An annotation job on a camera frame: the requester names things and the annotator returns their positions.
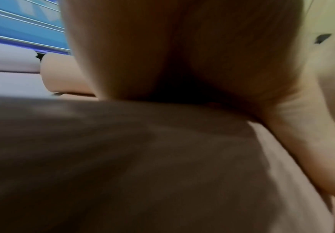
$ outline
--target wrinkled skin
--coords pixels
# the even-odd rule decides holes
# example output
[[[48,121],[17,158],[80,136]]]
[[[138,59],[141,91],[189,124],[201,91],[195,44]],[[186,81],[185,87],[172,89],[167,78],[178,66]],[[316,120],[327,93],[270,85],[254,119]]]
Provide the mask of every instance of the wrinkled skin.
[[[335,196],[335,121],[317,62],[307,63],[302,4],[63,0],[61,10],[76,60],[99,98],[233,105],[262,120]]]

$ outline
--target person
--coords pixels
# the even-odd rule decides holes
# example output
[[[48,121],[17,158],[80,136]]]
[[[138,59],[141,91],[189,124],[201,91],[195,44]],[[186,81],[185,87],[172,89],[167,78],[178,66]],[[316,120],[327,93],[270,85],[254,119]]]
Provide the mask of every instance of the person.
[[[318,65],[308,60],[302,0],[63,0],[60,7],[97,97],[234,106],[260,119],[335,196],[335,120]]]

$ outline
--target skin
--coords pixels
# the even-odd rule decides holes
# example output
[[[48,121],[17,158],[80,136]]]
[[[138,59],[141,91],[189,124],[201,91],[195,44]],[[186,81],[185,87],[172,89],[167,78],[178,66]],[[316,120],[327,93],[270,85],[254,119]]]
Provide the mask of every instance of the skin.
[[[309,177],[335,196],[335,121],[316,66],[307,63],[302,4],[63,0],[61,10],[74,56],[97,97],[191,97],[235,106],[262,120]]]

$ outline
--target white fabric roll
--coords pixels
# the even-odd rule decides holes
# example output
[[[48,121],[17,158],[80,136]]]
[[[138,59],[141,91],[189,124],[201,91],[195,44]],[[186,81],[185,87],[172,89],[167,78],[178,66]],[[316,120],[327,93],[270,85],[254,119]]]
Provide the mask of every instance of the white fabric roll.
[[[0,44],[0,71],[39,73],[40,60],[34,50]]]

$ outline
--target bare skin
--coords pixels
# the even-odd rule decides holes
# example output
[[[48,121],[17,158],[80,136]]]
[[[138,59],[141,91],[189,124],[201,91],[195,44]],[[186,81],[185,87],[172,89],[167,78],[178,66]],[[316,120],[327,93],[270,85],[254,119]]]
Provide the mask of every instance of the bare skin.
[[[101,99],[167,89],[261,119],[335,196],[335,122],[306,66],[302,0],[63,0],[68,39]]]

